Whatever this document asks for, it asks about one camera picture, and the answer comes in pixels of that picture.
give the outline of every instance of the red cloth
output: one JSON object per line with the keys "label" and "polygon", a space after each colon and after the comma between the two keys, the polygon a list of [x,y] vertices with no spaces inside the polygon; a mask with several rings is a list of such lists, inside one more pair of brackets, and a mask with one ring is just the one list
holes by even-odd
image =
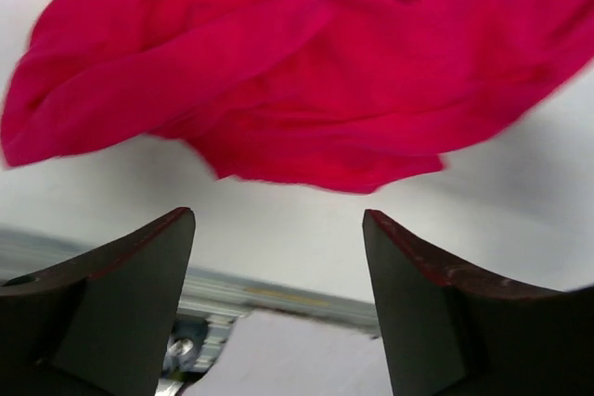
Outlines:
{"label": "red cloth", "polygon": [[17,166],[138,134],[221,176],[367,193],[442,168],[594,54],[594,0],[54,0],[10,84]]}

